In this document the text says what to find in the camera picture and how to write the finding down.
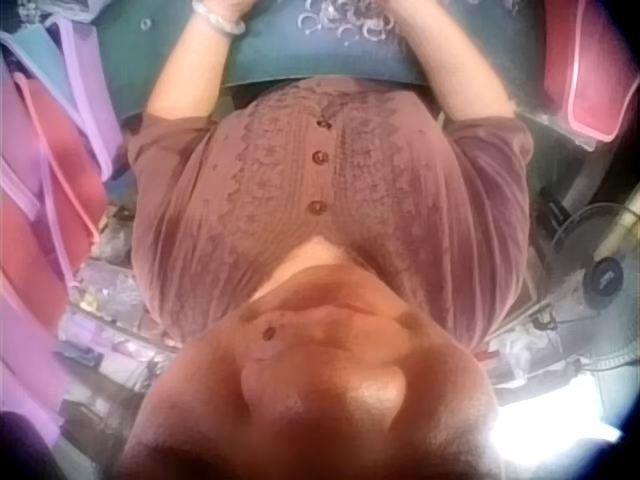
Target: brown button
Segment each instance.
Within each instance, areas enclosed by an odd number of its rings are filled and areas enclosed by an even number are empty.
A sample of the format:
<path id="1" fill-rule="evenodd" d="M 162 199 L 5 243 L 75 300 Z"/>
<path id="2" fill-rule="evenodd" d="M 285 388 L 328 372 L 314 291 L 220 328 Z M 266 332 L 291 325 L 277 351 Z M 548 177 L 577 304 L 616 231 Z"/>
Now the brown button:
<path id="1" fill-rule="evenodd" d="M 317 152 L 313 152 L 311 155 L 311 160 L 316 165 L 324 165 L 329 161 L 329 154 L 327 152 L 323 152 L 322 150 L 318 150 Z"/>
<path id="2" fill-rule="evenodd" d="M 322 200 L 314 200 L 309 205 L 307 205 L 307 210 L 311 215 L 322 215 L 327 211 L 327 204 Z"/>
<path id="3" fill-rule="evenodd" d="M 327 122 L 326 120 L 324 120 L 324 119 L 318 120 L 316 122 L 316 125 L 318 125 L 320 128 L 325 128 L 327 130 L 331 130 L 331 124 L 329 122 Z"/>

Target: clothing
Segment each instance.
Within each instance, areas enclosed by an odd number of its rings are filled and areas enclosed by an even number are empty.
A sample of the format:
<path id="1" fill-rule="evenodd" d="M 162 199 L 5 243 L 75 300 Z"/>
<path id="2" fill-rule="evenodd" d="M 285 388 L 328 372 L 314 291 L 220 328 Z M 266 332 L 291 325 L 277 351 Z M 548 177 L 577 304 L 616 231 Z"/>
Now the clothing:
<path id="1" fill-rule="evenodd" d="M 443 133 L 413 92 L 340 77 L 276 89 L 219 124 L 147 117 L 129 152 L 134 270 L 184 341 L 319 235 L 472 348 L 520 289 L 531 153 L 516 120 Z"/>

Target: plastic bag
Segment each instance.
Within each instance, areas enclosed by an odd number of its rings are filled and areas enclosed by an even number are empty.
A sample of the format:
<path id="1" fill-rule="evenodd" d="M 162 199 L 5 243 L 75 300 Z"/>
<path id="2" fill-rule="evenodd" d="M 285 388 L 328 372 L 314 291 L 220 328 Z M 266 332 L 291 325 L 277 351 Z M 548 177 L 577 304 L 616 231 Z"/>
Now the plastic bag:
<path id="1" fill-rule="evenodd" d="M 38 0 L 41 10 L 89 23 L 111 0 Z"/>

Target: bright light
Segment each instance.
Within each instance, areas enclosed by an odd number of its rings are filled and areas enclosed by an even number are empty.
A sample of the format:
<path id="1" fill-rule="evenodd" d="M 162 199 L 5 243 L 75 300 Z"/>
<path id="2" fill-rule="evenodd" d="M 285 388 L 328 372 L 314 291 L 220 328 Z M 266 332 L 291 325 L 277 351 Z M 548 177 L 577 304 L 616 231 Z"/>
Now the bright light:
<path id="1" fill-rule="evenodd" d="M 615 442 L 620 435 L 600 421 L 593 377 L 581 375 L 551 393 L 502 407 L 493 441 L 505 459 L 534 466 L 581 438 Z"/>

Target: woman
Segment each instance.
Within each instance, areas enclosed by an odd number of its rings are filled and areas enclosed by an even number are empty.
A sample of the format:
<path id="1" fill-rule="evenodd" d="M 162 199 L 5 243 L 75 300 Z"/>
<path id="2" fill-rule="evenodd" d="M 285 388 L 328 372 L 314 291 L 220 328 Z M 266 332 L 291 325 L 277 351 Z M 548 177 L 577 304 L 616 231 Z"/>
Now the woman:
<path id="1" fill-rule="evenodd" d="M 215 124 L 255 0 L 195 3 L 130 147 L 134 267 L 186 344 L 121 476 L 499 474 L 469 352 L 521 285 L 532 151 L 500 81 L 436 1 L 383 0 L 445 132 L 411 91 L 339 77 Z"/>

